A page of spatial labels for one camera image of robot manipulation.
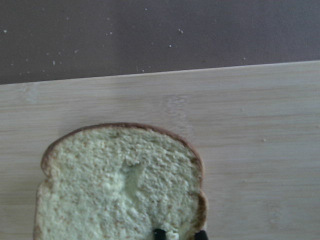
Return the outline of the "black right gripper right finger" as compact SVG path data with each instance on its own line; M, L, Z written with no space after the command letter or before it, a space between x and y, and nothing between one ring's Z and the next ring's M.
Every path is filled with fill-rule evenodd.
M208 240L208 235L205 230L200 230L195 233L194 240Z

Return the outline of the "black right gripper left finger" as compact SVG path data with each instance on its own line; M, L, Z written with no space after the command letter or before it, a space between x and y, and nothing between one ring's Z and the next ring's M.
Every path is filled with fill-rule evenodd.
M165 230L156 228L153 230L153 239L154 240L167 240L167 233Z

